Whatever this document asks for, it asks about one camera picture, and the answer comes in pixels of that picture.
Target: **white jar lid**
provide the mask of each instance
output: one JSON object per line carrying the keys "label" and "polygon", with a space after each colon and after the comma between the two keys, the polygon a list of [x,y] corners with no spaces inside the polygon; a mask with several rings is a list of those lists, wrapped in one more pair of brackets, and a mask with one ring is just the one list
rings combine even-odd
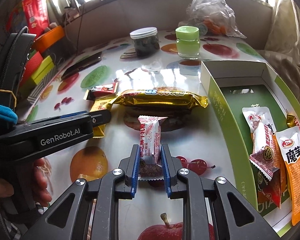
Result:
{"label": "white jar lid", "polygon": [[149,28],[143,28],[143,29],[139,29],[139,30],[135,30],[135,31],[131,32],[130,37],[135,40],[135,39],[141,39],[141,38],[145,38],[145,37],[154,36],[157,33],[158,33],[157,28],[149,27]]}

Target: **metal bolt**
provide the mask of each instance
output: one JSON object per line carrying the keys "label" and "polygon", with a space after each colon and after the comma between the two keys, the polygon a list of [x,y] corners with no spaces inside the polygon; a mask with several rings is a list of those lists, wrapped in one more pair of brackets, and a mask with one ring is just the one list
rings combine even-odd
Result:
{"label": "metal bolt", "polygon": [[182,175],[187,175],[187,174],[189,174],[189,170],[186,169],[186,168],[182,168],[182,169],[179,170],[179,173],[182,174]]}
{"label": "metal bolt", "polygon": [[224,177],[217,177],[217,182],[219,184],[225,184],[227,182],[227,180]]}
{"label": "metal bolt", "polygon": [[83,184],[85,184],[86,183],[86,181],[84,180],[84,179],[77,179],[76,181],[75,181],[75,183],[78,185],[78,186],[82,186]]}
{"label": "metal bolt", "polygon": [[114,170],[112,171],[112,173],[113,173],[114,175],[118,176],[118,175],[122,174],[122,170],[121,170],[121,169],[114,169]]}

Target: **smartphone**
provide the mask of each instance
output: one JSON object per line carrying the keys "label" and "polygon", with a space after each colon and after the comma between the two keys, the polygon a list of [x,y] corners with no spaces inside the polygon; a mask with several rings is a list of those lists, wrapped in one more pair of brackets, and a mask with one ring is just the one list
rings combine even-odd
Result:
{"label": "smartphone", "polygon": [[67,77],[72,76],[73,74],[90,67],[93,64],[100,62],[102,59],[102,51],[96,54],[91,55],[83,60],[80,60],[70,68],[68,68],[62,75],[61,80],[66,79]]}

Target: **yellow rubber band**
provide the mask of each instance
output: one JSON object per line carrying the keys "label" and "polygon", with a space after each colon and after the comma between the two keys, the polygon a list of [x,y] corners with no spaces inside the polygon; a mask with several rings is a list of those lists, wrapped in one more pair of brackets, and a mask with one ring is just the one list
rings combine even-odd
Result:
{"label": "yellow rubber band", "polygon": [[13,93],[12,91],[0,89],[0,92],[8,92],[8,93],[11,93],[12,96],[13,96],[13,98],[14,98],[14,107],[17,106],[17,98],[16,98],[16,96],[14,95],[14,93]]}

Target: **apple print tablecloth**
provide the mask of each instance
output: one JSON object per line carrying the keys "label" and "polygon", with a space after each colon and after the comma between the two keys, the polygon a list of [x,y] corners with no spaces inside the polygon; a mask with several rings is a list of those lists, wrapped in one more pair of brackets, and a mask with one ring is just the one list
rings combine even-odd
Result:
{"label": "apple print tablecloth", "polygon": [[[88,88],[119,82],[119,91],[168,87],[206,95],[200,84],[200,60],[236,59],[265,61],[254,49],[239,38],[200,37],[199,60],[184,60],[178,56],[174,31],[159,32],[161,49],[150,57],[138,59],[132,40],[120,38],[85,49],[69,59],[63,69],[47,85],[27,116],[27,121],[89,111],[93,102],[83,100]],[[61,80],[64,71],[79,60],[102,51],[102,60],[70,77]],[[118,167],[121,159],[130,155],[133,144],[139,143],[139,132],[125,125],[123,106],[114,105],[112,120],[106,125],[105,137],[91,139],[46,157],[48,190],[54,202],[80,175],[101,177]],[[226,177],[235,185],[218,120],[211,107],[195,108],[186,125],[162,132],[162,143],[168,143],[173,156],[183,156],[189,162],[203,159],[207,169],[203,176],[215,179]],[[132,201],[120,201],[119,238],[137,240],[146,228],[163,224],[160,214],[167,213],[169,222],[182,221],[182,200],[169,200],[165,190],[152,187],[146,181],[138,183],[138,193]],[[267,215],[267,221],[278,232],[289,221],[277,210]]]}

